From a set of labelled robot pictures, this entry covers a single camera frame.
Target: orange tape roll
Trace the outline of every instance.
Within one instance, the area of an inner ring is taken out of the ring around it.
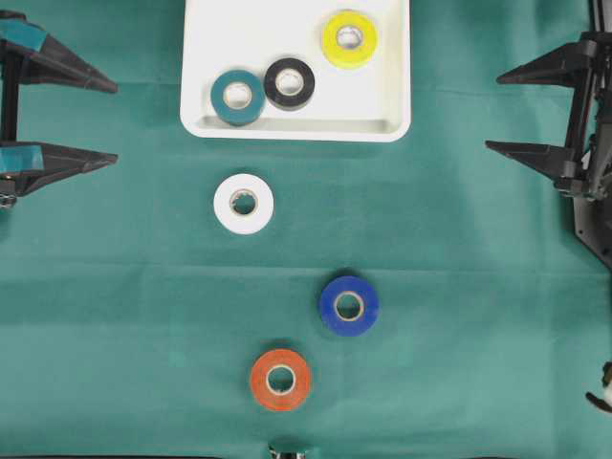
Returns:
[[[270,383],[270,375],[277,369],[291,372],[291,386],[286,390],[276,390]],[[251,392],[270,411],[293,411],[308,398],[312,379],[308,363],[298,353],[275,349],[257,359],[252,367]]]

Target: blue tape roll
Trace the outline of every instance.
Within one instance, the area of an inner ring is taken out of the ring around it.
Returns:
[[[224,94],[232,83],[246,84],[251,90],[251,101],[246,107],[235,109],[226,104]],[[232,70],[217,78],[210,90],[210,99],[221,120],[233,126],[244,126],[259,118],[264,109],[266,95],[263,83],[257,76],[244,70]]]
[[[19,19],[0,19],[0,38],[39,53],[47,33]]]
[[[0,148],[0,174],[17,174],[45,168],[39,145],[3,146]]]
[[[354,319],[342,318],[337,309],[343,294],[355,296],[361,304],[360,314]],[[370,284],[363,279],[346,275],[335,279],[323,289],[318,301],[323,323],[341,337],[358,337],[365,333],[379,315],[379,299]]]

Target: white tape roll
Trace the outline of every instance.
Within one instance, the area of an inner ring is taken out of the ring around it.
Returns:
[[[240,213],[234,204],[241,196],[251,196],[254,208]],[[274,197],[268,184],[250,174],[233,175],[214,194],[214,213],[221,224],[236,234],[254,234],[268,225],[274,214]]]

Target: green cloth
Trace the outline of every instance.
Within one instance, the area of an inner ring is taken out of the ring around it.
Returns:
[[[38,145],[0,147],[0,174],[44,168],[42,148]]]
[[[47,33],[19,19],[0,19],[0,39],[39,52],[47,39]]]
[[[568,90],[494,81],[578,39],[586,2],[413,0],[413,122],[391,144],[197,139],[178,115],[183,2],[60,4],[3,8],[120,92],[26,87],[20,139],[120,161],[0,214],[0,453],[610,457],[612,419],[583,397],[611,357],[608,271],[570,202],[484,147],[563,143]],[[276,200],[251,237],[212,209],[243,171]],[[317,314],[345,268],[381,301],[356,339]],[[275,346],[313,369],[296,412],[249,391]]]

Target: black tape roll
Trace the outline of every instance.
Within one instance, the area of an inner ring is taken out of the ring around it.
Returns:
[[[301,77],[301,88],[295,93],[283,93],[278,88],[278,78],[291,71],[298,73]],[[266,96],[275,107],[287,111],[298,110],[308,103],[315,92],[315,74],[305,62],[299,59],[292,57],[280,59],[266,72],[264,88]]]

